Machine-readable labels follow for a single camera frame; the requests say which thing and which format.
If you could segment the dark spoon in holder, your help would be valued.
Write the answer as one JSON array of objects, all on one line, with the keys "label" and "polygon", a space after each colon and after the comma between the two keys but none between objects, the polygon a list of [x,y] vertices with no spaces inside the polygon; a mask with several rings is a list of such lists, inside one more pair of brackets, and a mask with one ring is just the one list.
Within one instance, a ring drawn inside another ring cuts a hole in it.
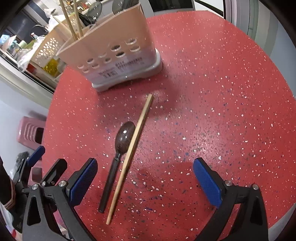
[{"label": "dark spoon in holder", "polygon": [[88,20],[90,20],[91,22],[96,22],[97,19],[100,17],[101,12],[102,3],[100,1],[96,1],[89,7],[86,13],[86,17],[88,17]]}]

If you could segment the beige perforated storage rack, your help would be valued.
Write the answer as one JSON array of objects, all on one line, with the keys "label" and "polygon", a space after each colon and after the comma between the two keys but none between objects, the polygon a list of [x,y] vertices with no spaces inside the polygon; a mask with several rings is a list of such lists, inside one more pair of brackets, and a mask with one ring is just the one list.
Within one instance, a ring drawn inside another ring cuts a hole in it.
[{"label": "beige perforated storage rack", "polygon": [[36,51],[29,61],[34,68],[42,70],[51,78],[56,78],[60,74],[58,51],[67,40],[72,38],[67,21],[61,18],[62,15],[52,16],[50,20],[56,25],[47,35],[42,36],[41,40],[37,41]]}]

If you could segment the pink plastic stool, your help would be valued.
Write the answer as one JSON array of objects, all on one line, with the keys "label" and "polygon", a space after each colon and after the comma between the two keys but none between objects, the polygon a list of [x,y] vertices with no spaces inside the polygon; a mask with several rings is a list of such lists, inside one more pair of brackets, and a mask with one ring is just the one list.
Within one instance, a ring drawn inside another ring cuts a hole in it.
[{"label": "pink plastic stool", "polygon": [[23,116],[16,140],[25,147],[36,150],[42,143],[45,124],[43,120]]}]

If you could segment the dark spoon right compartment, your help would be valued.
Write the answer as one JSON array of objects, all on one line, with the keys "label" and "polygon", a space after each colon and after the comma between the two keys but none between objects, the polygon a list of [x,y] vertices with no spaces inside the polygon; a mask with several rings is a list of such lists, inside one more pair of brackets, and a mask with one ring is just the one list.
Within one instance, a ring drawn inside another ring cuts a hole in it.
[{"label": "dark spoon right compartment", "polygon": [[112,12],[117,14],[123,10],[123,2],[124,0],[114,0],[112,3]]}]

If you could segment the wooden chopstick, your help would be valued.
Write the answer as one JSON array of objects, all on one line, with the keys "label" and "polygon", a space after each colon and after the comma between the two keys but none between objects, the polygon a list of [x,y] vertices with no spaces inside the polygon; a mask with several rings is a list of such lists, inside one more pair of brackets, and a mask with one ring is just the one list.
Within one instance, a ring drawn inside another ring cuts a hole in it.
[{"label": "wooden chopstick", "polygon": [[70,30],[70,32],[71,32],[71,34],[72,34],[73,40],[74,40],[74,41],[77,41],[77,40],[78,40],[78,37],[77,37],[77,35],[76,35],[75,31],[74,31],[74,28],[73,28],[73,26],[72,26],[72,24],[71,24],[71,21],[70,21],[70,18],[69,18],[69,16],[68,16],[68,14],[67,14],[67,11],[66,11],[66,8],[65,8],[65,5],[64,5],[64,2],[63,2],[63,0],[60,0],[59,2],[60,2],[60,6],[61,6],[61,8],[62,8],[63,14],[64,14],[64,16],[65,16],[65,19],[66,19],[66,21],[67,21],[67,24],[68,24],[69,30]]},{"label": "wooden chopstick", "polygon": [[113,198],[112,198],[111,206],[109,209],[109,213],[107,216],[107,220],[106,220],[107,225],[110,225],[110,223],[111,223],[112,216],[114,214],[116,204],[117,204],[118,198],[121,193],[121,189],[124,185],[126,174],[128,173],[128,167],[129,167],[131,161],[133,160],[133,157],[134,157],[134,154],[137,149],[137,145],[138,145],[141,133],[142,133],[142,129],[144,128],[145,121],[147,119],[147,115],[149,112],[149,108],[151,107],[152,101],[153,101],[153,95],[150,93],[147,96],[146,102],[144,104],[144,108],[142,109],[142,112],[141,112],[140,117],[138,119],[137,125],[135,127],[135,131],[133,133],[130,145],[128,147],[127,154],[125,156],[125,160],[123,162],[122,171],[119,176],[117,186],[116,186]]}]

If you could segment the wooden chopstick in holder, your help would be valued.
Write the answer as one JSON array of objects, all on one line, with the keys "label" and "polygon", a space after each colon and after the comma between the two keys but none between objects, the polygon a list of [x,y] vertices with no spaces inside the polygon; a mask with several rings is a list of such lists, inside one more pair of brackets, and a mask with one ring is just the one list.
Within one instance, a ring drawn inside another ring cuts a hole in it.
[{"label": "wooden chopstick in holder", "polygon": [[77,35],[76,35],[75,31],[74,31],[74,28],[73,28],[73,26],[72,26],[72,24],[71,24],[71,21],[70,21],[70,18],[69,18],[69,16],[68,16],[68,14],[67,14],[67,11],[66,11],[66,8],[65,8],[65,5],[64,5],[64,2],[63,2],[63,0],[60,0],[59,2],[60,2],[60,6],[61,6],[61,8],[62,8],[63,14],[64,14],[64,16],[65,16],[65,19],[66,19],[66,21],[67,21],[67,24],[68,24],[69,30],[70,30],[70,32],[71,32],[71,34],[72,34],[73,40],[74,40],[74,41],[77,41],[77,40],[78,40],[78,37],[77,37]]}]

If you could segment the dark spoon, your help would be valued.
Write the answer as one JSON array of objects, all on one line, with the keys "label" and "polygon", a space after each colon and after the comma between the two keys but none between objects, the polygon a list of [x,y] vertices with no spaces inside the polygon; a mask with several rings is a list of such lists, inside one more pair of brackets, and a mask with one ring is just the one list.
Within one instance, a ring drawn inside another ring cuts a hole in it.
[{"label": "dark spoon", "polygon": [[132,121],[124,123],[117,132],[115,138],[115,156],[111,163],[111,168],[109,170],[106,184],[103,190],[103,194],[100,200],[98,211],[104,213],[107,202],[110,197],[110,193],[116,178],[118,167],[121,161],[121,157],[128,151],[128,147],[132,140],[133,133],[135,131],[135,124]]},{"label": "dark spoon", "polygon": [[101,12],[102,3],[100,1],[96,1],[89,7],[86,13],[86,17],[88,17],[88,20],[90,20],[91,22],[96,22],[97,19],[100,17]]}]

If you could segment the beige utensil holder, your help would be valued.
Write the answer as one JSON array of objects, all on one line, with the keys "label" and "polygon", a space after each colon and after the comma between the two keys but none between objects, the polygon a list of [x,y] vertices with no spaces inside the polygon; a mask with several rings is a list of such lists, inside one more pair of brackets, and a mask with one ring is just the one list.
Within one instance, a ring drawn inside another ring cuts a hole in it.
[{"label": "beige utensil holder", "polygon": [[98,92],[128,80],[148,78],[162,70],[147,19],[139,1],[100,18],[78,40],[67,40],[58,57],[77,70]]}]

